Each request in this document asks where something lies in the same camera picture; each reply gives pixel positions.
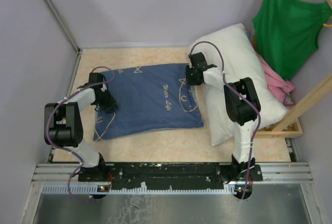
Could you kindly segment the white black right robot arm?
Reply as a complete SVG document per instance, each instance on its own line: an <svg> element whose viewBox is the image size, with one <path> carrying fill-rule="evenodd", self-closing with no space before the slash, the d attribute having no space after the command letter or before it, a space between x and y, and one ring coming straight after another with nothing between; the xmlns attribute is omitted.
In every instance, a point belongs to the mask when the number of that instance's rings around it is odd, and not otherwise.
<svg viewBox="0 0 332 224"><path fill-rule="evenodd" d="M207 84L224 93L226 112L234 123L235 148L232 154L232 175L244 180L255 166L252 155L254 133L260 123L260 102L253 81L246 77L227 79L225 72L215 64L208 64L203 53L189 55L186 80L191 86Z"/></svg>

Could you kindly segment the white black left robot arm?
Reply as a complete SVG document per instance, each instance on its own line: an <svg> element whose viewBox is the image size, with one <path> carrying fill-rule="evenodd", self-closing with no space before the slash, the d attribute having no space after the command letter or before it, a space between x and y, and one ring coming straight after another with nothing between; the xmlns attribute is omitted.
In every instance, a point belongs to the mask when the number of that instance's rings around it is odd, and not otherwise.
<svg viewBox="0 0 332 224"><path fill-rule="evenodd" d="M72 95L57 103L48 103L44 108L45 142L75 156L80 167L90 168L90 176L98 181L107 177L108 168L100 163L101 155L84 140L81 112L90 105L105 113L115 111L117 103L108 89L114 78L114 75L107 79L102 73L91 72L88 82Z"/></svg>

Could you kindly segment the grey-blue pillowcase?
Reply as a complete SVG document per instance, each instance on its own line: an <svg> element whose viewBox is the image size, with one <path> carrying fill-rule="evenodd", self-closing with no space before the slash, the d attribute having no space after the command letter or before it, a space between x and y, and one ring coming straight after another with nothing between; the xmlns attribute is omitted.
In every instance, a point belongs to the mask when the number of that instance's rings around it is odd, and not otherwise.
<svg viewBox="0 0 332 224"><path fill-rule="evenodd" d="M96 111L94 141L133 134L204 126L185 63L103 71L117 108Z"/></svg>

